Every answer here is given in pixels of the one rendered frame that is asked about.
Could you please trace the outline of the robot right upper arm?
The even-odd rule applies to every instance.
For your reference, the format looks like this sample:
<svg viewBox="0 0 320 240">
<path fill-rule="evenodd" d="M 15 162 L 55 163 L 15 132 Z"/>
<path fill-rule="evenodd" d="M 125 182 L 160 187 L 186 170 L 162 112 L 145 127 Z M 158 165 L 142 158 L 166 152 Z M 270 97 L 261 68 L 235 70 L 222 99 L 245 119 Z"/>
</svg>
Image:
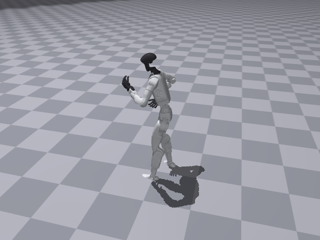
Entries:
<svg viewBox="0 0 320 240">
<path fill-rule="evenodd" d="M 158 70 L 162 71 L 161 69 L 158 69 Z M 172 74 L 166 73 L 164 71 L 162 72 L 165 76 L 165 79 L 168 80 L 171 84 L 174 84 L 176 82 L 176 78 Z"/>
</svg>

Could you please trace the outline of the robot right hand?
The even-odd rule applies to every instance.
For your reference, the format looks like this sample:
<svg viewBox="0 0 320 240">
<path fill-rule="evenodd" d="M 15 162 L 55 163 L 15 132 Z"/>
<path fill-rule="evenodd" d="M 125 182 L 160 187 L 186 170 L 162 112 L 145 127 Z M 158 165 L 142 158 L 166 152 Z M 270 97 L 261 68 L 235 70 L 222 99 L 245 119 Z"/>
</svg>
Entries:
<svg viewBox="0 0 320 240">
<path fill-rule="evenodd" d="M 158 105 L 157 105 L 157 103 L 156 103 L 156 101 L 155 101 L 155 99 L 150 99 L 150 100 L 148 100 L 148 101 L 152 101 L 151 103 L 149 103 L 148 105 L 150 105 L 150 107 L 152 107 L 152 108 L 156 108 Z M 152 104 L 152 105 L 151 105 Z M 156 105 L 156 106 L 155 106 Z"/>
</svg>

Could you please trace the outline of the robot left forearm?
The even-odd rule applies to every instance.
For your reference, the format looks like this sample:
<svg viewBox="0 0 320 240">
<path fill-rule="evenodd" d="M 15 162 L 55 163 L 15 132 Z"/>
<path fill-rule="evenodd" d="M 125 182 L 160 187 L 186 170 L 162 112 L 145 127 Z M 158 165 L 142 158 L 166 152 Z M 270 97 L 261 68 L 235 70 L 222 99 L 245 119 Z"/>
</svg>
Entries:
<svg viewBox="0 0 320 240">
<path fill-rule="evenodd" d="M 138 95 L 138 93 L 136 92 L 136 90 L 131 90 L 129 89 L 128 93 L 130 94 L 130 96 L 134 99 L 134 102 L 138 105 L 141 105 L 143 103 L 143 99 L 141 96 Z"/>
</svg>

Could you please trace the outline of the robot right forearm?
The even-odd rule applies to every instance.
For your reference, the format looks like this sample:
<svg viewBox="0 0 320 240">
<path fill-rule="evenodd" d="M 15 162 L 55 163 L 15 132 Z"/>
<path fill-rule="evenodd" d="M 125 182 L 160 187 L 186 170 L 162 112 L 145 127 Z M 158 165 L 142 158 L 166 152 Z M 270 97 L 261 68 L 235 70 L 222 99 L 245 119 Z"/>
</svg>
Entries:
<svg viewBox="0 0 320 240">
<path fill-rule="evenodd" d="M 171 83 L 167 80 L 166 81 L 166 83 L 167 83 L 167 86 L 168 86 L 168 89 L 171 87 Z"/>
</svg>

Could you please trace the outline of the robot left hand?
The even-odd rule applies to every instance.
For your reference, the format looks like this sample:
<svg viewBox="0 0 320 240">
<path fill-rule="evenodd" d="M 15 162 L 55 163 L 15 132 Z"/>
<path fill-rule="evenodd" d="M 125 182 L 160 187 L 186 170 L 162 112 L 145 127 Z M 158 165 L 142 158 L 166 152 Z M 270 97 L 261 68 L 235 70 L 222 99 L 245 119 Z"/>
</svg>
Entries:
<svg viewBox="0 0 320 240">
<path fill-rule="evenodd" d="M 126 79 L 127 77 L 127 79 Z M 129 91 L 129 89 L 131 89 L 132 91 L 134 91 L 135 89 L 133 88 L 133 86 L 130 85 L 129 83 L 129 76 L 124 76 L 122 83 L 121 83 L 125 89 L 127 89 L 127 91 Z"/>
</svg>

